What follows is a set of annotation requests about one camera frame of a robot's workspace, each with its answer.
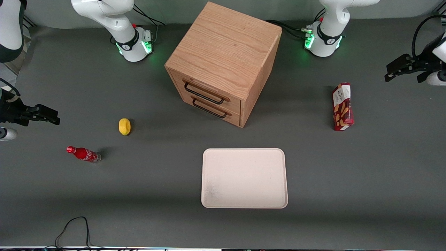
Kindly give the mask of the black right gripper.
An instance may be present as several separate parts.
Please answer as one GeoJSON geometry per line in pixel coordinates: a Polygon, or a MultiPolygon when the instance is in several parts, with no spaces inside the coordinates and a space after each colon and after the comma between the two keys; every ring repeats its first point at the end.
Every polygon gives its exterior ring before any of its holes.
{"type": "Polygon", "coordinates": [[[15,123],[23,127],[29,125],[30,121],[44,121],[51,124],[60,125],[60,118],[58,118],[58,111],[51,109],[42,104],[37,104],[34,107],[24,108],[24,103],[21,99],[11,92],[1,89],[0,100],[0,122],[1,123],[15,123]],[[24,118],[21,119],[21,112],[24,112],[24,118]]]}

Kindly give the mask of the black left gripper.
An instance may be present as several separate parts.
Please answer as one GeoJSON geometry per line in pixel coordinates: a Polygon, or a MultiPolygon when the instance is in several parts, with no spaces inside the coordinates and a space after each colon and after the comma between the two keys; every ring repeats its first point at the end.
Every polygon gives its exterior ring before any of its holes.
{"type": "Polygon", "coordinates": [[[422,53],[416,56],[416,59],[416,67],[412,66],[412,58],[409,54],[403,54],[387,64],[384,81],[390,82],[397,76],[421,71],[422,73],[417,76],[418,83],[427,81],[428,84],[444,84],[446,82],[446,35],[438,36],[430,42],[422,53]]]}

